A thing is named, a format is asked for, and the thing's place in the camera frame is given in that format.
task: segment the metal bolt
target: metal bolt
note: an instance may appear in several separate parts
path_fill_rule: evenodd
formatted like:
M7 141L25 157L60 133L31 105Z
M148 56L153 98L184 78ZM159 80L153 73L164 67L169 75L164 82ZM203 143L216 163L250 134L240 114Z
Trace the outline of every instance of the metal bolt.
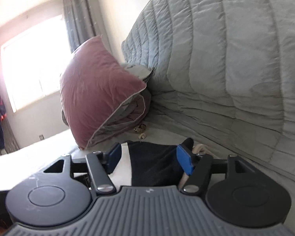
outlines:
M184 187L184 191L189 194L194 194L199 191L199 187L194 184L189 184Z
M109 193L113 190L113 186L110 184L101 184L97 187L97 190L99 190L101 193Z

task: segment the gray quilted comforter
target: gray quilted comforter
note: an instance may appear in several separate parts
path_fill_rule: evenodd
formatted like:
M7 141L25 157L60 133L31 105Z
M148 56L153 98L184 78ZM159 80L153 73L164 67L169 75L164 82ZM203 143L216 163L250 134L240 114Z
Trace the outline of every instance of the gray quilted comforter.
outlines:
M154 109L295 180L295 0L150 0L122 49Z

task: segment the pillowcase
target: pillowcase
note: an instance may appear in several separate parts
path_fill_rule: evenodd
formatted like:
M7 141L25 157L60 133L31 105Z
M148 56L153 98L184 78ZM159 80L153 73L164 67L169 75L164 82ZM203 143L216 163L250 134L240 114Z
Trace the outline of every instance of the pillowcase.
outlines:
M147 115L151 102L151 94L145 89L141 91L121 114L115 113L93 136L89 147L96 145L124 131L133 130Z
M79 147L87 148L105 122L145 88L105 49L100 36L83 43L60 78L64 115Z
M137 76L144 82L148 82L152 73L152 70L150 68L140 64L121 63L120 66L127 70L130 74Z

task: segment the blue foam pad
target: blue foam pad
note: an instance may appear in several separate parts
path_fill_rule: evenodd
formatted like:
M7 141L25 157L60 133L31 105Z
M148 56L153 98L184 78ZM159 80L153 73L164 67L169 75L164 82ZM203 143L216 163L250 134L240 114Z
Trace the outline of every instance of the blue foam pad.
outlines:
M115 143L113 148L109 151L108 156L109 158L105 165L105 170L107 174L111 174L121 159L121 144Z
M183 168L184 172L190 176L194 171L194 167L192 165L191 156L186 152L186 150L178 145L176 148L177 160L180 166Z

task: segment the gray curtain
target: gray curtain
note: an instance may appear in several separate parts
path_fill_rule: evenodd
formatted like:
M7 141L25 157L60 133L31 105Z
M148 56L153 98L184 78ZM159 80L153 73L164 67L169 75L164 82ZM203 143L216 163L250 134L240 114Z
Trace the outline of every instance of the gray curtain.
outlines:
M11 127L7 118L5 118L2 121L2 129L3 129L3 136L4 136L5 151L7 153L12 153L19 150L20 149L19 145L14 137L14 134L11 130Z
M65 23L71 52L96 36L96 22L91 0L63 0Z

